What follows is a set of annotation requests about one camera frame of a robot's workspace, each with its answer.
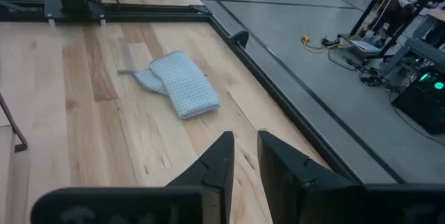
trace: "desk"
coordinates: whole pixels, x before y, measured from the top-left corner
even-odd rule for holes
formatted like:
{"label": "desk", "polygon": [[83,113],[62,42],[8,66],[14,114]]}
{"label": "desk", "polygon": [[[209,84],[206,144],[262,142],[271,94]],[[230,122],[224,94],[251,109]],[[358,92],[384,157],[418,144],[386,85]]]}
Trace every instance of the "desk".
{"label": "desk", "polygon": [[445,22],[445,10],[432,9],[428,13],[424,22],[422,22],[413,32],[397,53],[389,59],[380,69],[380,74],[387,76],[397,65],[401,63],[403,58],[410,52],[433,61],[439,65],[445,65],[445,54],[437,48],[429,45],[422,40],[422,37],[430,30],[437,21]]}
{"label": "desk", "polygon": [[[218,111],[180,120],[169,99],[118,75],[177,50],[218,91]],[[236,138],[233,223],[272,223],[259,177],[258,130],[327,166],[209,24],[0,23],[0,64],[0,89],[29,140],[14,157],[10,223],[25,223],[33,203],[61,187],[164,186],[226,130]]]}

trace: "gray floor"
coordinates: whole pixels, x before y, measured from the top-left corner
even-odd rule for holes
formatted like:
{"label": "gray floor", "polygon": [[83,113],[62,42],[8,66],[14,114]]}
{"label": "gray floor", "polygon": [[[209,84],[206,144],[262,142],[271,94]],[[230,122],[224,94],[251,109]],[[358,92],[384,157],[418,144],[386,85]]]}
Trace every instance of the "gray floor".
{"label": "gray floor", "polygon": [[[316,44],[323,37],[349,32],[369,1],[203,0],[230,32],[251,32],[254,37],[248,51],[252,57],[365,182],[395,183],[383,168],[385,163],[406,182],[444,183],[444,146],[401,120],[389,103],[388,92],[365,86],[358,73],[330,62],[327,53],[309,53],[300,43],[302,35],[310,35]],[[406,33],[421,20],[417,18]],[[346,53],[335,50],[332,54]],[[445,143],[445,136],[435,138]],[[378,157],[365,152],[357,139]]]}

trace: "folded towel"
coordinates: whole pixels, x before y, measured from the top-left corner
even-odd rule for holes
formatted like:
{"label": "folded towel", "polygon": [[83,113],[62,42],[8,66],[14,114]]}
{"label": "folded towel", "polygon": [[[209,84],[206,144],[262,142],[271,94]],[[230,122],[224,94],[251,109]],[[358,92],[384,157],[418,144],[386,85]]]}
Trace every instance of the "folded towel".
{"label": "folded towel", "polygon": [[182,119],[216,110],[220,106],[218,94],[184,52],[172,52],[152,61],[148,70],[120,70],[119,74],[132,74],[144,88],[170,96]]}
{"label": "folded towel", "polygon": [[132,74],[145,89],[167,95],[162,81],[149,69],[143,71],[119,70],[118,74]]}

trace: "electronic equipment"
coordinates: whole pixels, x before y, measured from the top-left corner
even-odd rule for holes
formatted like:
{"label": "electronic equipment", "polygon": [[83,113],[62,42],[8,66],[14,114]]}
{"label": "electronic equipment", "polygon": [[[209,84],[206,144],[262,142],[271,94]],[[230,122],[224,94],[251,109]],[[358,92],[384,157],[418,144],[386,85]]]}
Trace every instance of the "electronic equipment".
{"label": "electronic equipment", "polygon": [[[274,224],[443,223],[445,186],[362,185],[268,133],[257,139],[259,173]],[[41,197],[32,224],[229,224],[234,136],[225,132],[164,188],[71,188]]]}
{"label": "electronic equipment", "polygon": [[445,133],[445,74],[430,67],[392,104],[430,134]]}

